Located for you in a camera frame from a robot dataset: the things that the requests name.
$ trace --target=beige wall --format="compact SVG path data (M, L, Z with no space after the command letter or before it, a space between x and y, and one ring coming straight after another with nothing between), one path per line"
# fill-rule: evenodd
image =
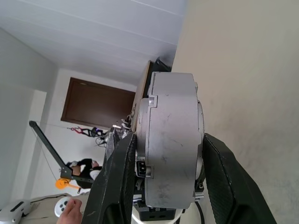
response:
M234 151L277 222L297 223L299 1L190 0L173 71L194 74L206 132Z

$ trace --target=black metal bar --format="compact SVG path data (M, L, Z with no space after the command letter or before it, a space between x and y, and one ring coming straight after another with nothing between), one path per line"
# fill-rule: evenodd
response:
M55 148L52 146L50 141L47 139L41 128L37 125L35 121L29 121L30 127L33 128L33 130L36 132L37 136L40 138L40 140L43 142L43 144L46 146L48 151L51 153L51 155L54 157L56 162L59 164L61 168L64 168L66 165L64 161L61 159Z
M67 167L64 161L61 159L60 155L58 152L55 150L55 148L52 146L50 141L47 139L41 128L37 125L35 121L29 121L30 127L36 132L37 136L40 138L40 140L43 142L43 144L46 146L48 151L51 153L53 158L56 160L56 162L59 164L61 167L61 173L60 177L68 180L76 180L76 181L83 181L83 182L89 182L93 183L93 179L91 178L83 178L80 176L75 176L72 174L72 169Z

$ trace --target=orange object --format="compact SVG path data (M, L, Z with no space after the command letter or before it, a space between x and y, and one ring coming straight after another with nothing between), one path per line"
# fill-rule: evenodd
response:
M55 186L56 186L58 189L60 189L60 190L66 188L66 187L71 187L71 188L75 188L75 189L80 189L80 187L75 186L75 185L72 185L72 184L70 184L70 182L71 182L71 180L60 178L60 179L58 179L58 180L56 181Z

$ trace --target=brown door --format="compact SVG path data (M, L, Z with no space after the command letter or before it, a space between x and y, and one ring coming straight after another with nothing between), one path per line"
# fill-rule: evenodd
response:
M62 121L86 126L121 125L132 109L134 92L71 78Z

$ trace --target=white game controller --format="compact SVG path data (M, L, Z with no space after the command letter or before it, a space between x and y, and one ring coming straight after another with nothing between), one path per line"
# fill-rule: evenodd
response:
M63 197L56 203L54 212L58 218L65 210L66 204L69 202L70 199L71 199L71 197Z

